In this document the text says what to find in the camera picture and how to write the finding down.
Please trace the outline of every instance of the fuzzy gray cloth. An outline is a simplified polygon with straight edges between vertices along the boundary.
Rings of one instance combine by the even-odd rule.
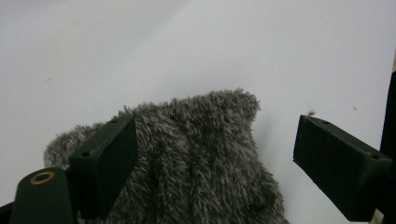
[[[251,135],[258,109],[256,97],[242,90],[125,107],[119,116],[135,117],[139,162],[109,217],[86,223],[288,223]],[[58,135],[46,166],[66,168],[103,124]]]

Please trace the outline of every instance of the gray towel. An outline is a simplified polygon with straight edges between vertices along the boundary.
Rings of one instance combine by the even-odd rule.
[[[139,162],[109,217],[86,223],[288,223],[251,135],[258,109],[256,97],[240,89],[124,107],[118,116],[134,115]],[[66,168],[103,124],[58,135],[46,166]]]

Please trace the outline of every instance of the black object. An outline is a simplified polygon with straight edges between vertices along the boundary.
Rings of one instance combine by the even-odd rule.
[[[396,223],[396,73],[389,85],[381,150],[330,122],[300,116],[294,161],[349,221]]]
[[[77,223],[106,218],[137,163],[132,116],[113,119],[70,157],[70,167],[47,168],[26,176],[14,204],[3,206],[1,223]]]

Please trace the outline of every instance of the folded cloth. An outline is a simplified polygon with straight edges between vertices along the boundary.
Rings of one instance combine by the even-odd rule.
[[[133,114],[139,161],[105,220],[86,223],[289,223],[272,175],[258,160],[251,123],[260,109],[241,89],[124,107]],[[77,126],[45,151],[67,158],[104,123]]]

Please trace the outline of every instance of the white surface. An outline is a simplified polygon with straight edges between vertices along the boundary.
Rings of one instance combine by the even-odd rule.
[[[0,204],[57,133],[124,105],[242,87],[261,100],[254,137],[289,221],[348,223],[292,162],[298,119],[313,109],[379,147],[395,11],[392,0],[1,0]]]

